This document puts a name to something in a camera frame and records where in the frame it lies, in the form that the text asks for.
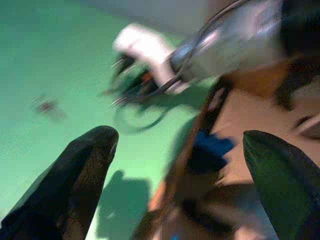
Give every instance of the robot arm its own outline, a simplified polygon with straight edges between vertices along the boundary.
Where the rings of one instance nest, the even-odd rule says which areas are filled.
[[[192,82],[210,76],[254,70],[297,54],[318,54],[319,7],[311,1],[238,0],[177,48],[160,34],[131,24],[114,42],[122,53],[118,63],[127,67],[135,61],[146,63],[152,80],[140,79],[141,88],[147,91],[125,94],[115,104],[179,94]],[[148,84],[156,90],[148,91],[155,89],[146,87]]]

